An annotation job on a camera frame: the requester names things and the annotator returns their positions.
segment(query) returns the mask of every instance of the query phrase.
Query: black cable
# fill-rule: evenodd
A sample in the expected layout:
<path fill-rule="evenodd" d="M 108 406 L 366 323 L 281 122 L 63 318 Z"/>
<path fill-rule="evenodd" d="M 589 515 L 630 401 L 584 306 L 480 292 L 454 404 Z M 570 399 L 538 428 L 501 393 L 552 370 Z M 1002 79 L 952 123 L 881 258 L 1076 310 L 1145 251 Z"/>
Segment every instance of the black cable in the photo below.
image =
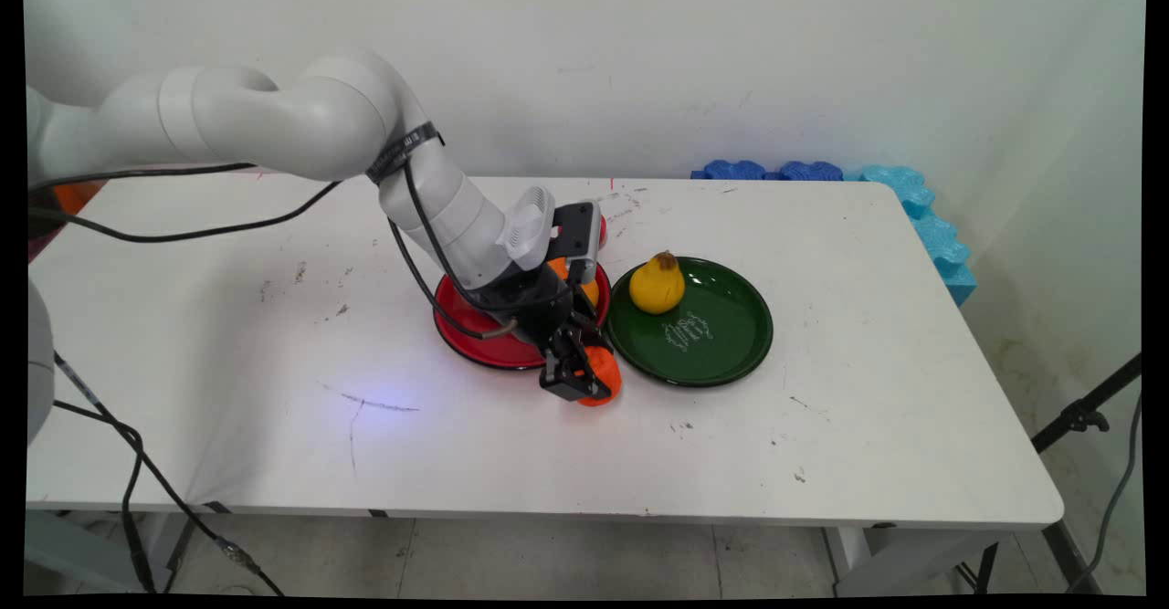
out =
<path fill-rule="evenodd" d="M 85 385 L 83 380 L 81 380 L 81 376 L 78 376 L 77 373 L 74 372 L 72 367 L 70 367 L 69 364 L 65 362 L 63 358 L 61 358 L 61 354 L 58 352 L 56 351 L 53 352 L 53 359 L 56 361 L 56 365 L 61 369 L 61 372 L 69 378 L 72 385 L 75 385 L 77 389 L 79 389 L 81 394 L 85 396 L 85 399 L 94 406 L 94 408 L 97 409 L 97 414 L 90 413 L 90 410 L 83 410 L 81 408 L 67 404 L 64 402 L 54 401 L 53 402 L 54 406 L 60 406 L 65 410 L 71 410 L 72 413 L 76 413 L 78 415 L 83 415 L 85 417 L 97 420 L 99 422 L 105 422 L 112 425 L 113 429 L 118 432 L 118 435 L 120 435 L 122 438 L 130 444 L 131 449 L 134 450 L 134 454 L 137 454 L 141 458 L 141 462 L 146 464 L 146 468 L 151 471 L 152 475 L 154 475 L 154 478 L 158 479 L 159 485 L 162 486 L 162 490 L 166 491 L 167 496 L 171 497 L 171 500 L 174 501 L 175 506 L 178 506 L 179 510 L 181 510 L 187 515 L 187 518 L 189 518 L 191 521 L 196 527 L 199 527 L 199 530 L 202 531 L 203 534 L 207 535 L 207 538 L 212 539 L 212 541 L 215 542 L 215 545 L 220 548 L 220 551 L 223 552 L 224 555 L 227 555 L 228 559 L 230 559 L 234 563 L 237 563 L 238 566 L 247 568 L 251 574 L 263 580 L 264 583 L 268 584 L 268 588 L 272 590 L 272 593 L 283 596 L 284 593 L 281 591 L 279 587 L 277 587 L 276 583 L 272 582 L 271 579 L 269 579 L 268 575 L 263 573 L 258 563 L 256 563 L 251 559 L 251 556 L 248 555 L 245 551 L 243 551 L 242 547 L 213 532 L 210 527 L 208 527 L 199 518 L 199 515 L 191 510 L 191 506 L 187 505 L 187 501 L 184 501 L 179 497 L 179 493 L 174 492 L 174 489 L 171 487 L 171 484 L 166 480 L 166 477 L 162 476 L 162 472 L 159 471 L 158 466 L 154 465 L 154 462 L 151 461 L 150 456 L 146 455 L 146 450 L 143 449 L 141 435 L 137 435 L 138 432 L 134 431 L 130 425 L 124 424 L 119 422 L 116 417 L 113 417 L 113 414 L 111 414 L 110 410 L 105 408 L 105 404 L 103 404 L 101 400 L 97 399 L 97 395 L 95 395 L 94 392 L 89 389 L 89 386 Z"/>
<path fill-rule="evenodd" d="M 137 168 L 111 171 L 105 173 L 88 173 L 88 175 L 74 175 L 61 180 L 37 181 L 36 185 L 28 187 L 28 193 L 32 194 L 33 192 L 37 192 L 37 189 L 46 189 L 48 187 L 74 185 L 76 181 L 119 180 L 123 178 L 158 178 L 164 175 L 205 175 L 205 173 L 226 173 L 230 171 L 243 171 L 245 168 L 256 168 L 256 165 L 241 162 L 226 165 L 200 165 L 200 167 L 193 168 Z"/>
<path fill-rule="evenodd" d="M 145 589 L 146 593 L 158 593 L 154 588 L 154 574 L 150 569 L 150 559 L 143 549 L 143 541 L 138 534 L 138 525 L 134 523 L 133 514 L 130 513 L 130 497 L 134 492 L 134 485 L 138 485 L 138 472 L 143 466 L 141 435 L 126 424 L 120 422 L 112 423 L 97 413 L 90 413 L 90 410 L 77 408 L 76 406 L 68 404 L 63 401 L 54 400 L 53 406 L 64 410 L 70 410 L 71 413 L 76 413 L 91 420 L 113 424 L 116 429 L 124 429 L 131 438 L 133 438 L 134 444 L 132 447 L 134 448 L 134 468 L 133 471 L 130 472 L 130 483 L 126 484 L 126 492 L 122 496 L 122 530 L 125 531 L 126 534 L 126 546 L 130 549 L 130 562 L 133 565 L 138 583 L 143 586 L 143 589 Z"/>
<path fill-rule="evenodd" d="M 456 331 L 459 331 L 459 333 L 468 335 L 469 338 L 475 338 L 476 340 L 489 340 L 492 338 L 499 338 L 500 335 L 506 335 L 516 330 L 518 323 L 514 319 L 512 319 L 503 328 L 496 328 L 485 333 L 471 331 L 456 321 L 455 318 L 438 304 L 438 299 L 430 292 L 430 288 L 427 288 L 427 282 L 423 281 L 422 275 L 419 274 L 419 268 L 415 267 L 413 256 L 410 256 L 410 252 L 406 250 L 406 242 L 403 242 L 402 234 L 397 230 L 397 226 L 392 221 L 392 219 L 387 217 L 386 221 L 389 221 L 389 231 L 393 231 L 394 240 L 397 242 L 397 250 L 401 251 L 402 259 L 406 261 L 406 267 L 410 269 L 410 274 L 414 276 L 414 281 L 419 284 L 419 289 L 422 290 L 422 293 L 427 297 L 427 300 L 430 302 L 430 305 L 434 305 L 434 309 L 438 312 L 438 314 L 442 314 L 442 318 L 445 319 L 448 324 L 455 326 Z"/>
<path fill-rule="evenodd" d="M 277 223 L 284 223 L 289 219 L 295 219 L 304 214 L 304 210 L 311 208 L 314 202 L 325 198 L 325 194 L 332 192 L 339 185 L 339 181 L 330 181 L 324 189 L 310 198 L 307 202 L 298 207 L 283 216 L 277 216 L 275 219 L 264 219 L 264 221 L 255 221 L 251 223 L 240 223 L 237 226 L 222 226 L 222 227 L 209 227 L 207 230 L 195 230 L 195 231 L 179 231 L 175 235 L 158 235 L 158 236 L 143 236 L 143 235 L 126 235 L 125 231 L 117 231 L 112 227 L 105 227 L 101 223 L 89 221 L 79 216 L 74 216 L 71 214 L 65 214 L 63 210 L 48 210 L 43 208 L 28 208 L 29 216 L 37 216 L 41 219 L 50 219 L 51 221 L 60 221 L 63 223 L 75 223 L 81 227 L 88 227 L 90 230 L 101 231 L 102 235 L 109 235 L 115 240 L 122 240 L 123 242 L 133 242 L 136 244 L 161 244 L 164 242 L 181 242 L 181 240 L 196 240 L 200 237 L 210 237 L 213 235 L 226 235 L 229 231 L 241 231 L 241 230 L 254 230 L 256 227 L 268 227 L 276 226 Z"/>
<path fill-rule="evenodd" d="M 542 306 L 548 305 L 551 302 L 559 300 L 562 297 L 568 296 L 573 291 L 572 283 L 565 283 L 565 289 L 556 292 L 555 295 L 547 297 L 546 299 L 533 299 L 528 302 L 518 302 L 509 305 L 486 305 L 476 300 L 465 289 L 463 284 L 459 283 L 458 277 L 455 277 L 455 269 L 451 269 L 450 262 L 447 259 L 447 254 L 443 252 L 442 247 L 438 245 L 438 237 L 435 235 L 434 226 L 430 226 L 430 219 L 427 217 L 426 209 L 422 208 L 422 200 L 419 198 L 419 191 L 414 186 L 414 173 L 410 169 L 410 157 L 406 157 L 406 165 L 402 167 L 402 173 L 406 173 L 406 188 L 410 192 L 410 201 L 414 202 L 414 210 L 417 210 L 419 219 L 422 219 L 422 229 L 427 231 L 427 237 L 430 240 L 430 247 L 434 248 L 435 256 L 438 258 L 438 264 L 442 265 L 443 271 L 450 277 L 451 285 L 455 285 L 455 290 L 463 297 L 468 305 L 473 309 L 482 310 L 484 312 L 503 312 L 525 309 L 526 306 Z"/>
<path fill-rule="evenodd" d="M 1115 491 L 1112 493 L 1112 499 L 1108 500 L 1108 507 L 1104 511 L 1104 519 L 1100 520 L 1100 534 L 1097 539 L 1097 552 L 1088 563 L 1088 567 L 1080 573 L 1080 576 L 1075 577 L 1072 586 L 1067 587 L 1064 593 L 1072 593 L 1084 583 L 1084 580 L 1088 579 L 1092 570 L 1095 570 L 1097 566 L 1100 563 L 1100 559 L 1104 556 L 1104 537 L 1108 533 L 1108 521 L 1112 520 L 1112 512 L 1116 508 L 1116 503 L 1120 500 L 1120 493 L 1125 491 L 1125 485 L 1128 484 L 1128 478 L 1133 476 L 1133 468 L 1136 466 L 1136 427 L 1141 421 L 1141 399 L 1144 393 L 1136 395 L 1136 408 L 1133 410 L 1133 425 L 1128 429 L 1128 465 L 1125 468 L 1125 475 L 1120 478 L 1120 483 L 1116 484 Z"/>

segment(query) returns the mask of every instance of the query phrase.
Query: black tripod stand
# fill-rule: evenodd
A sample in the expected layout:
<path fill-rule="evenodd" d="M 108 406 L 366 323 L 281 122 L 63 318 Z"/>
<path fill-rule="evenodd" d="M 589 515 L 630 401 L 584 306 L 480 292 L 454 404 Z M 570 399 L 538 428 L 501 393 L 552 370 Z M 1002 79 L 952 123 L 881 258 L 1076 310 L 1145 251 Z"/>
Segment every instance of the black tripod stand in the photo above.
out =
<path fill-rule="evenodd" d="M 1140 375 L 1141 354 L 1137 353 L 1133 357 L 1133 360 L 1128 360 L 1121 368 L 1112 373 L 1112 376 L 1107 376 L 1094 390 L 1070 403 L 1067 408 L 1061 410 L 1059 417 L 1054 418 L 1051 424 L 1047 424 L 1036 434 L 1031 438 L 1035 450 L 1043 454 L 1044 450 L 1056 444 L 1068 431 L 1082 432 L 1088 430 L 1088 427 L 1107 431 L 1108 421 L 1100 414 L 1099 408 Z M 1064 576 L 1068 580 L 1078 577 L 1081 574 L 1080 568 L 1082 568 L 1082 565 L 1072 554 L 1071 538 L 1064 527 L 1064 523 L 1059 521 L 1049 526 L 1043 531 L 1043 535 L 1047 539 L 1047 545 L 1051 546 L 1052 552 L 1056 554 L 1056 561 L 1059 563 L 1060 572 L 1064 572 Z M 995 544 L 982 553 L 982 562 L 978 565 L 978 579 L 974 593 L 987 593 L 987 587 L 990 584 L 990 572 L 994 569 L 995 554 L 997 552 L 998 544 Z M 1100 593 L 1091 579 L 1087 583 L 1079 584 L 1079 587 L 1087 588 L 1087 590 L 1078 593 Z"/>

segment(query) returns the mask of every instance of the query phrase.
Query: table surface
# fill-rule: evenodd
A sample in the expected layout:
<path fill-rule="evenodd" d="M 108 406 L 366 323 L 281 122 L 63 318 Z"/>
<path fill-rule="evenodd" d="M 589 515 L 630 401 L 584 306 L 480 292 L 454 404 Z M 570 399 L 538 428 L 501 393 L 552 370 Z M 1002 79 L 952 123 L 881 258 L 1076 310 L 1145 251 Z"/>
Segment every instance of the table surface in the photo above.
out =
<path fill-rule="evenodd" d="M 665 248 L 735 269 L 770 306 L 770 353 L 711 389 L 622 365 L 602 408 L 542 392 L 535 372 L 476 366 L 440 338 L 360 179 L 291 222 L 207 240 L 70 226 L 29 277 L 57 351 L 189 503 L 969 530 L 1061 517 L 888 188 L 475 181 L 502 207 L 535 181 L 560 205 L 599 200 L 613 279 Z M 278 173 L 112 181 L 83 215 L 162 234 L 281 214 L 318 188 Z M 437 267 L 409 247 L 434 288 Z M 56 392 L 84 404 L 62 373 Z M 28 449 L 26 506 L 113 508 L 132 461 L 111 429 L 54 410 Z M 145 473 L 132 505 L 174 510 Z"/>

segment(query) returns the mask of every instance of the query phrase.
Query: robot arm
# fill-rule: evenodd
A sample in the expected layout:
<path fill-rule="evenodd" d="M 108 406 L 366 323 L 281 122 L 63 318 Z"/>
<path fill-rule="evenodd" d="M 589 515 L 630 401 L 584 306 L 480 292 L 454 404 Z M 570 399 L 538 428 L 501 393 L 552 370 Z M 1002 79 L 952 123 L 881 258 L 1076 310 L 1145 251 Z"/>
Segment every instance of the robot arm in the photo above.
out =
<path fill-rule="evenodd" d="M 569 263 L 581 262 L 582 283 L 593 279 L 596 205 L 582 205 L 589 206 L 580 210 L 588 210 L 592 222 L 577 222 L 574 240 L 586 245 L 569 250 L 567 242 L 549 243 L 552 214 L 561 210 L 547 189 L 531 189 L 505 216 L 450 160 L 413 90 L 374 53 L 352 48 L 326 56 L 283 90 L 255 69 L 180 68 L 131 77 L 97 109 L 55 104 L 30 88 L 26 98 L 30 187 L 157 164 L 247 160 L 320 181 L 368 172 L 386 215 L 436 258 L 399 172 L 408 157 L 422 212 L 461 285 L 484 304 L 500 306 L 487 311 L 497 321 L 514 319 L 516 335 L 545 353 L 548 373 L 562 367 L 565 352 L 580 351 L 565 342 L 567 333 L 581 340 L 581 330 L 568 326 L 576 314 L 574 297 L 553 300 L 565 284 L 542 263 L 552 254 L 567 256 Z M 402 144 L 406 154 L 387 168 L 387 157 L 401 152 Z M 532 306 L 544 297 L 546 305 Z M 526 309 L 509 310 L 519 304 Z M 586 319 L 586 338 L 588 331 Z M 583 383 L 575 381 L 580 368 Z M 587 361 L 572 361 L 554 376 L 559 380 L 547 386 L 541 378 L 541 385 L 565 399 L 596 397 L 599 388 L 608 396 L 603 383 L 593 383 Z"/>

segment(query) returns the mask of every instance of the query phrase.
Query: yellow pear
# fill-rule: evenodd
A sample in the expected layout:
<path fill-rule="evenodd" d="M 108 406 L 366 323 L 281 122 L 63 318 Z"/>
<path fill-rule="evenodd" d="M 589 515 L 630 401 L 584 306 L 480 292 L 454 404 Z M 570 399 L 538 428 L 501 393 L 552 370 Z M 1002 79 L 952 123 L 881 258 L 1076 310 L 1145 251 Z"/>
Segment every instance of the yellow pear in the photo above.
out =
<path fill-rule="evenodd" d="M 650 314 L 660 314 L 682 302 L 686 281 L 678 269 L 678 259 L 663 251 L 652 256 L 629 279 L 629 297 L 634 305 Z"/>

